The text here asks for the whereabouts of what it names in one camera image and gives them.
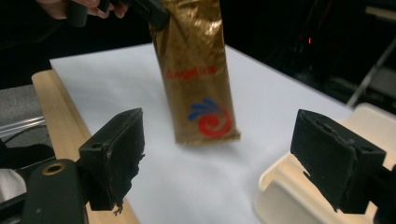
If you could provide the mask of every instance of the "gray carpet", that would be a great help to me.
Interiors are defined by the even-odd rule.
[[[43,116],[33,85],[0,90],[0,106],[0,127]],[[45,125],[36,126],[13,136],[12,134],[2,137],[7,147],[27,147],[33,144],[45,144],[51,147]]]

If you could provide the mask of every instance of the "bag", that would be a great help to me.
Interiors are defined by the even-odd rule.
[[[239,140],[227,70],[219,0],[163,0],[170,14],[150,33],[177,143]]]

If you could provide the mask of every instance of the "white table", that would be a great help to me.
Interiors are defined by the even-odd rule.
[[[351,110],[235,49],[226,48],[239,142],[174,142],[151,44],[51,60],[92,134],[116,114],[143,108],[146,157],[126,196],[141,223],[260,223],[261,173],[290,150],[298,109],[346,119]]]

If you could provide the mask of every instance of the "red and blue logo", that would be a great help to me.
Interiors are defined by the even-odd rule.
[[[188,120],[199,119],[199,131],[205,136],[221,137],[233,127],[228,110],[209,98],[205,98],[200,104],[193,104],[191,110]]]

